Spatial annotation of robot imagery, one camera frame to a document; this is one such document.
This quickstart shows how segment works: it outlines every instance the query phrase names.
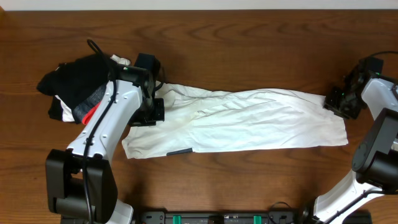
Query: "cable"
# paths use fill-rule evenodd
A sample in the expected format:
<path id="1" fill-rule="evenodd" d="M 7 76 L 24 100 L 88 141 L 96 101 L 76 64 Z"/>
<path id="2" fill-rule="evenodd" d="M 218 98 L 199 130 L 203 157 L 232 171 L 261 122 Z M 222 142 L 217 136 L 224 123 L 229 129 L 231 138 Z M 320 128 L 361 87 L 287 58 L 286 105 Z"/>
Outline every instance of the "cable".
<path id="1" fill-rule="evenodd" d="M 398 51 L 387 50 L 387 51 L 383 51 L 383 52 L 376 52 L 376 53 L 369 55 L 368 57 L 374 57 L 374 56 L 380 55 L 380 54 L 398 54 Z"/>
<path id="2" fill-rule="evenodd" d="M 162 73 L 163 73 L 163 80 L 161 81 L 161 83 L 157 87 L 155 87 L 154 91 L 157 91 L 160 88 L 162 88 L 164 82 L 166 82 L 166 73 L 164 71 L 164 67 L 162 67 Z"/>
<path id="3" fill-rule="evenodd" d="M 267 218 L 268 218 L 273 224 L 276 224 L 276 222 L 274 222 L 274 218 L 273 218 L 273 217 L 270 217 L 269 214 L 270 214 L 271 210 L 275 207 L 275 205 L 278 205 L 278 204 L 286 205 L 286 206 L 288 206 L 290 209 L 292 209 L 292 207 L 291 207 L 289 204 L 287 204 L 286 202 L 276 202 L 276 203 L 274 203 L 273 205 L 271 205 L 271 207 L 269 207 L 269 211 L 267 212 Z"/>
<path id="4" fill-rule="evenodd" d="M 90 148 L 91 142 L 94 137 L 94 133 L 97 130 L 98 126 L 100 125 L 101 121 L 104 119 L 106 113 L 112 106 L 112 104 L 115 102 L 116 99 L 116 76 L 114 74 L 113 67 L 111 66 L 109 59 L 106 58 L 104 53 L 102 53 L 101 49 L 94 43 L 94 41 L 88 39 L 87 44 L 91 47 L 91 49 L 94 50 L 94 52 L 104 59 L 104 62 L 106 66 L 108 67 L 109 73 L 108 73 L 108 78 L 110 81 L 113 82 L 113 94 L 110 98 L 110 101 L 108 105 L 106 106 L 105 110 L 102 112 L 101 116 L 98 118 L 97 122 L 95 123 L 93 129 L 91 130 L 91 133 L 88 135 L 86 139 L 86 146 L 85 150 L 83 153 L 83 161 L 82 161 L 82 170 L 83 170 L 83 188 L 85 190 L 85 197 L 86 197 L 86 203 L 87 203 L 87 209 L 88 209 L 88 222 L 89 224 L 94 224 L 94 218 L 93 218 L 93 210 L 91 208 L 91 201 L 90 201 L 90 193 L 88 191 L 88 177 L 87 177 L 87 157 L 88 157 L 88 150 Z"/>
<path id="5" fill-rule="evenodd" d="M 357 199 L 353 200 L 350 204 L 345 206 L 341 211 L 337 211 L 335 215 L 333 215 L 325 224 L 330 224 L 334 219 L 339 217 L 341 214 L 347 212 L 352 206 L 360 202 L 362 199 L 366 198 L 369 194 L 383 194 L 383 195 L 398 195 L 398 192 L 385 192 L 382 190 L 368 190 L 359 196 Z"/>

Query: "black garment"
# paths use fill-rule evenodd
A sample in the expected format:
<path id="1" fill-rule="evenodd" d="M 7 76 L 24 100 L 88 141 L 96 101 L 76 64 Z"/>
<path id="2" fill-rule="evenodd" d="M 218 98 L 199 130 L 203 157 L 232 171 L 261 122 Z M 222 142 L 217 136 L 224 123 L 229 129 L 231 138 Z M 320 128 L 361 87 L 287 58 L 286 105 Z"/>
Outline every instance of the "black garment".
<path id="1" fill-rule="evenodd" d="M 53 96 L 51 106 L 49 109 L 50 118 L 62 121 L 62 113 L 63 109 L 61 106 L 61 101 L 58 100 L 55 96 Z"/>
<path id="2" fill-rule="evenodd" d="M 115 61 L 109 61 L 112 65 L 116 65 Z M 85 113 L 88 112 L 86 110 L 90 110 L 90 108 L 84 107 L 86 110 L 82 112 L 77 108 L 78 105 L 88 99 L 101 85 L 107 82 L 108 68 L 101 56 L 94 54 L 79 58 L 74 62 L 60 64 L 55 71 L 43 77 L 37 85 L 37 90 L 48 96 L 58 95 L 72 110 L 75 122 L 79 123 Z M 98 97 L 95 100 L 98 100 L 98 102 L 91 102 L 91 107 L 100 102 L 100 98 Z M 59 113 L 59 110 L 49 110 L 51 118 L 57 119 L 61 117 L 60 120 L 62 120 L 62 110 L 60 114 L 55 113 Z"/>

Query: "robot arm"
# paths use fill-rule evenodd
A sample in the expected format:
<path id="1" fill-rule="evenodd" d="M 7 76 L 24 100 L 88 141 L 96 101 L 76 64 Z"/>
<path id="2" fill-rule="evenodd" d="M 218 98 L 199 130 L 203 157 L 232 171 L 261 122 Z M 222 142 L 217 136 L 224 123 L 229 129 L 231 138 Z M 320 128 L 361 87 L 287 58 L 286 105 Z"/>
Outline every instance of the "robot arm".
<path id="1" fill-rule="evenodd" d="M 133 67 L 119 65 L 115 69 L 116 98 L 92 141 L 86 140 L 112 100 L 112 82 L 106 85 L 106 93 L 90 122 L 67 150 L 53 149 L 47 157 L 49 209 L 62 215 L 61 223 L 84 223 L 89 217 L 83 180 L 72 176 L 83 167 L 86 144 L 90 144 L 86 170 L 94 221 L 107 224 L 130 224 L 132 221 L 132 207 L 118 200 L 111 160 L 127 124 L 152 126 L 164 120 L 163 99 L 155 99 L 160 63 L 153 55 L 139 54 Z"/>
<path id="2" fill-rule="evenodd" d="M 398 113 L 384 108 L 358 146 L 352 170 L 328 193 L 315 200 L 315 219 L 342 223 L 366 202 L 398 189 L 398 152 L 391 149 L 397 133 Z"/>
<path id="3" fill-rule="evenodd" d="M 325 108 L 343 118 L 357 118 L 369 107 L 375 122 L 358 146 L 352 170 L 335 187 L 319 196 L 309 223 L 340 224 L 366 202 L 398 189 L 398 94 L 395 80 L 380 75 L 382 60 L 369 57 L 346 78 L 344 90 L 334 87 Z"/>

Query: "white fabric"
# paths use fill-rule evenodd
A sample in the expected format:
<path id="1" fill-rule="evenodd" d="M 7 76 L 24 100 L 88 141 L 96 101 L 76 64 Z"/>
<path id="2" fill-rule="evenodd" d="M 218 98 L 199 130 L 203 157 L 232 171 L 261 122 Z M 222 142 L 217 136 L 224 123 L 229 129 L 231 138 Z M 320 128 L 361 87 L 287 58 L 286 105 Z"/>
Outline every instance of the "white fabric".
<path id="1" fill-rule="evenodd" d="M 344 121 L 323 109 L 324 96 L 280 89 L 230 93 L 164 84 L 165 121 L 132 127 L 122 141 L 128 158 L 193 152 L 230 152 L 340 146 Z"/>
<path id="2" fill-rule="evenodd" d="M 61 101 L 61 107 L 62 107 L 62 121 L 63 122 L 74 122 L 75 119 L 72 116 L 72 110 L 61 100 L 61 98 L 58 95 L 55 95 L 55 97 Z"/>
<path id="3" fill-rule="evenodd" d="M 116 55 L 112 55 L 111 59 L 121 65 L 130 65 L 130 60 L 128 60 L 126 58 L 121 58 Z M 74 122 L 75 119 L 72 116 L 72 110 L 61 100 L 61 98 L 58 95 L 55 95 L 55 97 L 57 97 L 57 99 L 61 101 L 61 107 L 63 110 L 62 111 L 62 121 L 63 122 Z"/>

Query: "wooden table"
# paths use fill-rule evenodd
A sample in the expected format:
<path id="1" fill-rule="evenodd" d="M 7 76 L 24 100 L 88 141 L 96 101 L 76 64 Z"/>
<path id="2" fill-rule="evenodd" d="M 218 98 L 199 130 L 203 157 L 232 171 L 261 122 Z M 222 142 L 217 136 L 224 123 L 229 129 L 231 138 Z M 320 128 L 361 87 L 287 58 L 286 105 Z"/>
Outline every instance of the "wooden table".
<path id="1" fill-rule="evenodd" d="M 0 21 L 0 223 L 59 223 L 49 212 L 44 161 L 83 129 L 49 119 L 51 98 L 35 86 L 60 62 L 92 54 L 154 54 L 167 81 L 208 90 L 286 88 L 325 95 L 358 59 L 398 49 L 397 11 L 6 12 Z M 383 55 L 385 74 L 398 56 Z M 346 121 L 341 147 L 183 154 L 127 160 L 115 152 L 119 198 L 135 209 L 267 210 L 301 207 L 350 170 L 373 120 Z M 374 223 L 396 223 L 398 197 L 363 208 Z"/>

